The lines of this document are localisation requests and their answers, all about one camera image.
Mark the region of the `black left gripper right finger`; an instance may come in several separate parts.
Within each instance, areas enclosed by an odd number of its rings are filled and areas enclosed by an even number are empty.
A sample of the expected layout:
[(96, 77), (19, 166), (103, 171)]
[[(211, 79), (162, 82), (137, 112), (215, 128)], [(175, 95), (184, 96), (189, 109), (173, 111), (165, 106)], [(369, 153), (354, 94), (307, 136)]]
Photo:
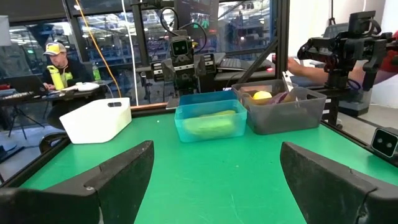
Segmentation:
[(280, 164), (307, 223), (397, 223), (397, 186), (283, 142)]

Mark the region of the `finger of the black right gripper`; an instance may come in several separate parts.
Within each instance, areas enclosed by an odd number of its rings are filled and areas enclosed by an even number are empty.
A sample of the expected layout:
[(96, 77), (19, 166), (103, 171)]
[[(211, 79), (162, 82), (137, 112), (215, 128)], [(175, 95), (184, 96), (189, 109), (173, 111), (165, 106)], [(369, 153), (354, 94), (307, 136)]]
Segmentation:
[(206, 64), (205, 64), (204, 55), (194, 55), (193, 61), (194, 61), (195, 76), (201, 77), (206, 75)]
[(164, 80), (166, 82), (174, 81), (175, 69), (172, 64), (172, 59), (169, 58), (169, 59), (161, 61), (161, 67), (162, 67), (162, 74), (163, 74)]

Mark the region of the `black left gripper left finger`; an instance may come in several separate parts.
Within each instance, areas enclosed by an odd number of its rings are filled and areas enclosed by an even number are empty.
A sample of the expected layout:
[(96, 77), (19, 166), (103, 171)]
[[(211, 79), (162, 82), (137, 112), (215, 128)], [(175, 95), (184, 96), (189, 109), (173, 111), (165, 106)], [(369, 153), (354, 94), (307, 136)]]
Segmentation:
[(134, 223), (153, 165), (144, 141), (45, 190), (2, 189), (1, 223)]

